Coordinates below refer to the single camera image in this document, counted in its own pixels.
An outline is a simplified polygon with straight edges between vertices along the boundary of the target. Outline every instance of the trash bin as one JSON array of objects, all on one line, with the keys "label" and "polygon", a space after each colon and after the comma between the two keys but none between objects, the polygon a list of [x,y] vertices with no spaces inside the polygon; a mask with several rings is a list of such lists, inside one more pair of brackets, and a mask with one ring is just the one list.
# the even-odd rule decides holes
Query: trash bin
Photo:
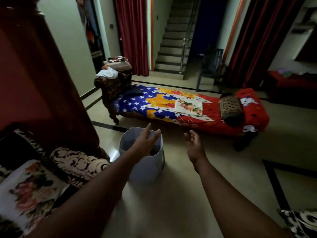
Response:
[{"label": "trash bin", "polygon": [[[132,147],[134,141],[144,128],[132,127],[125,132],[120,140],[119,152],[120,155],[124,154],[129,148]],[[150,137],[155,134],[155,131],[151,130]],[[154,182],[161,170],[164,168],[164,151],[163,151],[163,137],[162,135],[154,144],[152,156],[143,157],[132,169],[129,180],[136,181],[142,184],[150,184]]]}]

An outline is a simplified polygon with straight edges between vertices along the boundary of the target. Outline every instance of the red curtain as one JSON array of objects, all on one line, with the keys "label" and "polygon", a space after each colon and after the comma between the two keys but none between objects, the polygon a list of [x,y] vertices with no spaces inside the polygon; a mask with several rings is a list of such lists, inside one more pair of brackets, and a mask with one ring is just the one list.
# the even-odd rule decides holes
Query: red curtain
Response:
[{"label": "red curtain", "polygon": [[258,88],[305,0],[251,0],[225,85]]},{"label": "red curtain", "polygon": [[133,74],[148,76],[146,0],[115,0],[115,2],[123,54],[131,63]]}]

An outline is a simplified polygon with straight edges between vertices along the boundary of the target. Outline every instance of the person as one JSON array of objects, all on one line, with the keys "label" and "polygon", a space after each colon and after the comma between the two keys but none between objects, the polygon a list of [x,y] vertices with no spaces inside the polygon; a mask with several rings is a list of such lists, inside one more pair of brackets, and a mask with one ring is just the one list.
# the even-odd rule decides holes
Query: person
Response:
[{"label": "person", "polygon": [[[133,166],[152,150],[161,135],[158,130],[149,138],[150,130],[151,124],[127,152],[42,220],[26,237],[100,237]],[[196,132],[185,133],[184,141],[224,238],[288,237],[212,166]]]}]

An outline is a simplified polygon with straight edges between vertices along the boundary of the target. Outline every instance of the stair railing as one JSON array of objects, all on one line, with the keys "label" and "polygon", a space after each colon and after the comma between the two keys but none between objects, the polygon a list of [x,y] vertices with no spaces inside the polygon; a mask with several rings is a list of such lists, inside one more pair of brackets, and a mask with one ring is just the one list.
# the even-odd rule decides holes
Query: stair railing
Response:
[{"label": "stair railing", "polygon": [[188,47],[189,47],[189,40],[191,38],[193,23],[195,22],[196,14],[198,13],[197,6],[198,6],[199,1],[200,0],[194,0],[194,5],[193,5],[191,17],[189,19],[186,37],[183,39],[183,49],[182,49],[182,56],[181,56],[180,68],[179,68],[180,74],[184,73],[183,72],[184,59],[185,59],[185,55],[186,55]]}]

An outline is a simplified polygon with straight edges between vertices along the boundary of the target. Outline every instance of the gray chair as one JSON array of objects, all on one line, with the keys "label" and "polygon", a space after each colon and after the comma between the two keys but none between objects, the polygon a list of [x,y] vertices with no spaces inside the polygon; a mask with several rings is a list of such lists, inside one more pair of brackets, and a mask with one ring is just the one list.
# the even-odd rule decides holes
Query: gray chair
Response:
[{"label": "gray chair", "polygon": [[226,65],[222,63],[223,52],[223,49],[217,48],[204,55],[201,71],[197,80],[196,92],[199,91],[201,77],[213,78],[215,79],[215,83],[224,77],[227,68]]}]

